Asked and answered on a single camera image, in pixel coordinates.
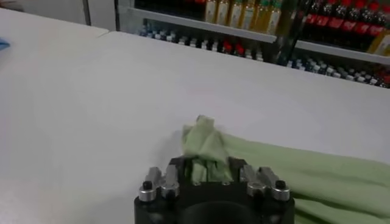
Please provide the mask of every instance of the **beverage bottle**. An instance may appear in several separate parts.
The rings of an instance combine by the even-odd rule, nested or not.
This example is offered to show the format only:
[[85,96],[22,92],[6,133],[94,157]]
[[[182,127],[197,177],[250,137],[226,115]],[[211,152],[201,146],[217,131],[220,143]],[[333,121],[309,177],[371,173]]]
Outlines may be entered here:
[[243,3],[242,0],[235,0],[232,5],[232,11],[229,15],[229,26],[234,28],[241,28],[240,18],[243,12]]
[[386,55],[386,49],[390,52],[390,5],[383,6],[383,14],[385,15],[385,27],[372,42],[368,53]]
[[340,33],[336,38],[336,41],[339,45],[347,47],[352,45],[352,40],[355,38],[353,30],[357,24],[358,18],[360,16],[360,10],[363,8],[363,6],[364,2],[362,0],[358,0],[355,4],[355,7],[347,13],[346,19],[341,25]]
[[220,0],[218,4],[218,11],[216,17],[216,23],[219,25],[225,25],[227,22],[227,13],[229,11],[229,1]]
[[282,11],[280,11],[280,7],[282,6],[282,3],[280,1],[281,0],[274,1],[274,8],[272,9],[271,15],[269,17],[266,33],[270,35],[275,35],[276,28],[280,19],[280,14],[282,13]]
[[325,33],[327,32],[327,24],[335,6],[336,0],[328,0],[328,2],[322,6],[315,21],[315,36],[314,40],[324,41]]
[[313,38],[315,30],[315,21],[317,20],[318,12],[321,7],[322,0],[316,0],[310,6],[309,13],[306,17],[305,25],[302,30],[302,38],[304,40],[310,40]]
[[244,30],[253,29],[253,17],[255,12],[255,1],[247,0],[243,13],[241,15],[241,28]]
[[366,10],[364,8],[362,8],[360,10],[360,16],[359,16],[359,19],[358,19],[358,22],[355,26],[355,28],[353,29],[353,34],[354,34],[354,41],[352,43],[352,47],[353,48],[356,48],[356,49],[359,49],[359,50],[367,50],[367,47],[364,49],[365,47],[365,36],[366,36],[366,32],[368,30],[368,28],[370,27],[370,24],[371,24],[371,21],[373,20],[374,18],[374,13],[375,13],[375,10],[378,9],[378,3],[377,2],[371,2],[369,4],[369,9]]
[[335,37],[338,35],[339,29],[347,15],[350,4],[351,0],[342,0],[342,3],[333,11],[332,16],[328,22],[328,32],[326,34],[328,43],[336,43]]
[[[372,5],[372,10],[375,10],[376,7],[378,7],[378,4]],[[385,29],[386,14],[389,13],[389,12],[386,13],[385,10],[386,10],[386,6],[383,7],[382,11],[378,11],[377,13],[374,14],[373,21],[371,23],[371,26],[368,28],[364,40],[364,46],[363,46],[364,50],[366,50],[371,45],[371,43],[375,40],[375,38],[379,36],[379,34]]]
[[215,23],[217,9],[216,0],[207,0],[206,3],[206,12],[205,12],[205,21],[208,23]]
[[261,0],[257,8],[257,16],[255,22],[255,30],[258,32],[265,32],[270,15],[269,0]]

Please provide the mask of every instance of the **white tabletop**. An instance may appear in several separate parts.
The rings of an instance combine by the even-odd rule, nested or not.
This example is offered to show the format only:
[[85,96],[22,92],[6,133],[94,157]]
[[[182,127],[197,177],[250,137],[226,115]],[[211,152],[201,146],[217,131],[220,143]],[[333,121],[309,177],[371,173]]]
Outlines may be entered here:
[[388,89],[125,33],[0,74],[3,223],[132,223],[199,114],[254,141],[390,163]]
[[0,51],[0,71],[21,66],[26,58],[59,54],[78,49],[108,30],[0,9],[0,37],[11,47]]

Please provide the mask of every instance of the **light green cloth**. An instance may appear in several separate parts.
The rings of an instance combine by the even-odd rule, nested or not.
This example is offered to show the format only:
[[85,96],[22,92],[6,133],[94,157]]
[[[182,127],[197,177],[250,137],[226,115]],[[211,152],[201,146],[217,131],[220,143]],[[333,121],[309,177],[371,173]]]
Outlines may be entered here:
[[231,180],[228,156],[271,167],[293,191],[296,223],[390,223],[389,165],[246,141],[217,131],[205,116],[183,128],[182,144],[185,155],[200,158],[193,181],[206,180],[205,166],[209,181]]

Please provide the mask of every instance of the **store shelf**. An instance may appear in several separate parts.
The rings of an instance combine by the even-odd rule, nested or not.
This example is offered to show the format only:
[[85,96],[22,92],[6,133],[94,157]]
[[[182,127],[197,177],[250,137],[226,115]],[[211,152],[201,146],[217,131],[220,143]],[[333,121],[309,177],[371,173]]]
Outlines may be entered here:
[[339,57],[352,58],[362,61],[369,61],[379,63],[383,65],[390,65],[390,57],[379,56],[375,54],[368,54],[364,52],[347,50],[339,47],[332,47],[323,44],[316,44],[306,41],[298,41],[296,48],[305,49],[308,51],[315,51],[329,55],[335,55]]
[[151,11],[135,9],[135,8],[131,8],[130,11],[134,16],[138,16],[141,18],[152,19],[161,22],[181,25],[181,26],[193,27],[202,30],[209,30],[212,32],[233,35],[236,37],[248,38],[251,40],[258,40],[267,43],[273,43],[276,40],[275,36],[268,35],[268,34],[256,33],[248,30],[236,29],[228,26],[221,26],[217,24],[206,23],[203,21],[181,18],[178,16],[166,15],[162,13],[151,12]]

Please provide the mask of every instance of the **bottle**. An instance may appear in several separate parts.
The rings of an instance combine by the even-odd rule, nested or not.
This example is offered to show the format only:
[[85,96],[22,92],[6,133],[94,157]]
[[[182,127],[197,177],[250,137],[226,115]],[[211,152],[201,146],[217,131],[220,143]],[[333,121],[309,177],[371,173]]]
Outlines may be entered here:
[[206,2],[206,12],[205,12],[205,21],[208,23],[215,23],[217,10],[217,1],[216,0],[207,0]]
[[257,18],[255,23],[255,30],[257,32],[265,32],[267,30],[269,17],[271,16],[271,8],[269,0],[261,0],[257,10]]
[[366,34],[367,36],[366,44],[370,44],[370,48],[373,41],[376,39],[376,37],[378,37],[379,34],[381,34],[382,31],[384,31],[386,25],[386,18],[389,18],[388,20],[390,21],[390,6],[384,5],[383,10],[377,12],[376,15],[374,16],[374,20],[370,28],[368,28]]
[[341,78],[341,74],[340,73],[338,73],[338,72],[335,72],[335,73],[333,73],[333,75],[332,75],[334,78]]
[[364,2],[358,0],[355,4],[355,7],[352,8],[346,16],[346,19],[341,25],[340,33],[336,36],[336,41],[340,46],[350,47],[352,45],[352,40],[355,36],[352,32],[357,24],[358,18],[360,16],[360,10],[363,8]]
[[329,22],[330,15],[332,14],[336,0],[328,0],[328,2],[322,6],[315,22],[315,36],[314,40],[324,41],[325,33],[327,33],[327,24]]
[[252,30],[253,22],[252,19],[254,17],[255,12],[255,3],[254,0],[247,0],[243,13],[241,15],[241,28],[244,30]]
[[327,72],[327,65],[326,64],[322,64],[320,70],[318,71],[318,73],[322,74],[322,75],[325,75],[326,72]]
[[242,0],[235,0],[232,5],[232,11],[229,15],[229,26],[234,28],[241,28],[240,19],[243,12]]
[[319,70],[320,70],[320,66],[315,65],[314,68],[313,68],[313,73],[318,74],[318,73],[319,73]]
[[216,23],[219,25],[226,25],[228,12],[229,12],[229,1],[220,0],[218,4]]
[[328,43],[335,44],[335,37],[337,36],[344,18],[347,15],[347,11],[351,4],[351,0],[342,0],[339,5],[332,13],[332,16],[328,22],[328,32],[326,34],[326,40]]
[[368,10],[364,8],[360,10],[359,20],[355,28],[353,29],[353,33],[355,36],[352,43],[353,48],[356,48],[358,50],[367,50],[367,47],[365,47],[366,45],[364,44],[364,37],[368,28],[370,27],[371,21],[374,18],[374,13],[378,9],[378,7],[378,3],[371,2],[369,4]]
[[313,38],[315,30],[315,21],[317,20],[321,4],[322,0],[316,0],[309,8],[309,13],[306,17],[305,25],[302,30],[302,38],[304,40],[310,40]]
[[332,76],[332,74],[333,74],[334,71],[335,71],[335,70],[334,70],[333,68],[327,68],[327,72],[325,73],[325,75],[327,75],[327,76]]
[[279,23],[280,19],[280,14],[282,11],[280,11],[280,6],[282,6],[282,3],[280,2],[281,0],[275,0],[274,1],[274,7],[271,11],[271,16],[269,17],[269,23],[267,26],[267,32],[270,35],[275,35],[276,33],[276,28]]

